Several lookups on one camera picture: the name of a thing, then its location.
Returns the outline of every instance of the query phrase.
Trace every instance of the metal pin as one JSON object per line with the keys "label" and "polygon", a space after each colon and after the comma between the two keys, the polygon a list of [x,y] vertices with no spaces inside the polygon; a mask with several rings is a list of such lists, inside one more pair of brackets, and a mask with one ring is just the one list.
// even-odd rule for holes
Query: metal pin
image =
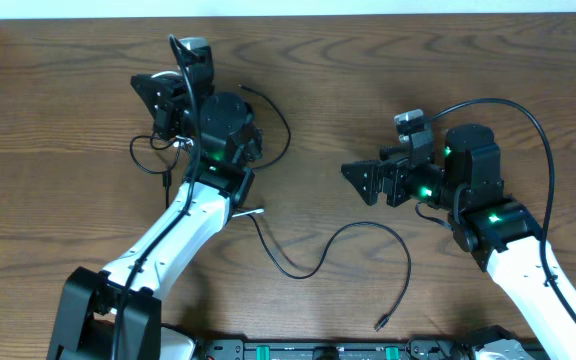
{"label": "metal pin", "polygon": [[255,209],[255,210],[236,213],[232,217],[240,217],[240,216],[249,215],[249,214],[261,214],[263,212],[264,212],[264,208],[259,208],[259,209]]}

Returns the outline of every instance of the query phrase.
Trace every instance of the white wall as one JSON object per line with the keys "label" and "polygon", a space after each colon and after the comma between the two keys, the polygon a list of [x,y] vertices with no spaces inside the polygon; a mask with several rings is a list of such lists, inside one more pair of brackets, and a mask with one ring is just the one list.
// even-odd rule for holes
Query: white wall
{"label": "white wall", "polygon": [[0,0],[0,19],[576,12],[576,0]]}

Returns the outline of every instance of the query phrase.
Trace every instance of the wooden table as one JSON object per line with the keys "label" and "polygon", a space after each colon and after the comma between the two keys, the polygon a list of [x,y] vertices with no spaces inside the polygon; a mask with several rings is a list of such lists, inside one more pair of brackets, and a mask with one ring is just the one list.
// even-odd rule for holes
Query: wooden table
{"label": "wooden table", "polygon": [[[250,220],[237,219],[177,281],[164,321],[249,338],[393,339],[491,324],[533,337],[488,274],[449,232],[418,218],[414,202],[365,206],[339,172],[397,143],[393,115],[475,97],[516,100],[542,122],[557,168],[549,238],[576,286],[576,15],[0,21],[0,358],[45,356],[67,276],[101,269],[162,213],[161,179],[128,155],[129,140],[152,124],[129,80],[173,68],[168,33],[208,38],[217,88],[265,92],[292,126],[286,157],[258,175],[246,203],[266,208],[263,231],[294,266],[281,264],[305,273],[336,229],[373,220],[403,236],[413,275],[375,333],[405,277],[394,239],[350,230],[319,274],[294,281],[270,262]],[[285,130],[267,104],[245,96],[267,161]],[[507,190],[541,221],[546,161],[532,125],[482,105],[439,122],[437,136],[465,122],[495,130]],[[145,146],[138,155],[162,166]]]}

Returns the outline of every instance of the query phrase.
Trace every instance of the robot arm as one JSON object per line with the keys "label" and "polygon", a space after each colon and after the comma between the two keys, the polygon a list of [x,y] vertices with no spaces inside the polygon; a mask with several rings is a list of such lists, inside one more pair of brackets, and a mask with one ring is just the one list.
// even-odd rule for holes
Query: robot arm
{"label": "robot arm", "polygon": [[[448,130],[442,169],[434,164],[433,132],[421,110],[398,115],[395,124],[402,146],[382,149],[380,160],[343,165],[346,179],[368,205],[383,192],[392,207],[414,197],[448,210],[445,225],[457,244],[506,291],[548,356],[576,359],[576,324],[542,269],[542,229],[522,204],[504,195],[492,130],[476,124]],[[546,245],[551,272],[576,313],[576,290]]]}
{"label": "robot arm", "polygon": [[[135,260],[181,212],[186,203],[188,186],[185,183],[179,188],[170,207],[135,245],[117,260],[104,266],[102,271],[110,274],[109,281],[125,286]],[[183,216],[148,255],[142,271],[137,274],[130,288],[133,291],[148,288],[153,291],[153,297],[164,301],[199,248],[226,225],[229,211],[230,198],[224,197],[219,189],[195,184],[189,216]]]}
{"label": "robot arm", "polygon": [[[214,93],[207,42],[169,40],[188,77],[136,75],[131,85],[153,117],[154,134],[194,138],[193,160],[176,199],[135,245],[98,273],[80,267],[68,278],[47,359],[107,359],[113,348],[122,360],[192,355],[190,339],[161,326],[161,303],[201,246],[244,202],[255,177],[247,164],[261,158],[262,136],[247,102]],[[121,325],[95,320],[95,314],[122,307]]]}
{"label": "robot arm", "polygon": [[[576,359],[576,325],[541,269],[539,241],[533,237],[512,241],[508,250],[493,250],[486,271],[510,296],[551,359]],[[557,262],[550,244],[546,256],[557,284],[576,313],[576,290]]]}

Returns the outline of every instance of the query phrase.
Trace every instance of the green led light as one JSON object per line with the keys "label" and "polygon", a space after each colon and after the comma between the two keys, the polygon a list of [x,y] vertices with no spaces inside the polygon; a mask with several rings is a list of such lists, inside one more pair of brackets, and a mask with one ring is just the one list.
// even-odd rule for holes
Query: green led light
{"label": "green led light", "polygon": [[208,157],[213,158],[213,160],[222,161],[224,159],[225,154],[223,151],[220,151],[220,152],[216,152],[216,153],[208,153],[207,155],[208,155]]}
{"label": "green led light", "polygon": [[422,187],[421,196],[432,196],[432,190],[428,189],[427,187]]}

